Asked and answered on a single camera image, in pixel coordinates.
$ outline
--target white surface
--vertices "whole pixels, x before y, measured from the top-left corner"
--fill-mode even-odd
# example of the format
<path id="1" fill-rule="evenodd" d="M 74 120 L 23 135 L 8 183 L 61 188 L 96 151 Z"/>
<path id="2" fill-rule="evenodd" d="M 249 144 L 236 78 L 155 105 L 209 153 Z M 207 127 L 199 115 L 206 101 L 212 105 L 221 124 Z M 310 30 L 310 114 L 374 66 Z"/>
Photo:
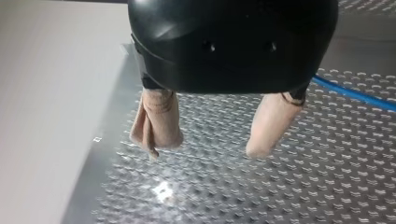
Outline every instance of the white surface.
<path id="1" fill-rule="evenodd" d="M 126 5 L 0 8 L 0 223 L 62 219 L 124 63 Z"/>

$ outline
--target screw hole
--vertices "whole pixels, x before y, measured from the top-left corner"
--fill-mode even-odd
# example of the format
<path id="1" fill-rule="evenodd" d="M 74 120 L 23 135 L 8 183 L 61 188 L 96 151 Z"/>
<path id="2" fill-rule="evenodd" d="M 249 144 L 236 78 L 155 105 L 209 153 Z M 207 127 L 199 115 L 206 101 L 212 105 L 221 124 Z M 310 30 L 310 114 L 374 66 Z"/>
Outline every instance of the screw hole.
<path id="1" fill-rule="evenodd" d="M 276 51 L 276 42 L 268 41 L 263 46 L 264 50 L 267 52 L 275 52 Z"/>
<path id="2" fill-rule="evenodd" d="M 202 48 L 206 52 L 214 52 L 216 50 L 215 44 L 210 41 L 204 41 Z"/>

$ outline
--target metal tread plate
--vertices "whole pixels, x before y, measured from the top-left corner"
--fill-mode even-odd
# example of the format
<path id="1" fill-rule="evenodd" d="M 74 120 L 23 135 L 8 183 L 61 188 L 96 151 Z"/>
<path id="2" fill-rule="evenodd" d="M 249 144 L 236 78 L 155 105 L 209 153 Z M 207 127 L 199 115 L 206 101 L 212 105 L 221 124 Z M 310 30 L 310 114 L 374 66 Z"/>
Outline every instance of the metal tread plate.
<path id="1" fill-rule="evenodd" d="M 318 73 L 396 101 L 396 76 Z M 245 145 L 261 98 L 180 94 L 184 144 L 161 151 L 155 162 L 128 139 L 135 108 L 107 173 L 95 222 L 396 221 L 395 112 L 311 84 L 304 111 L 273 153 L 251 160 Z"/>

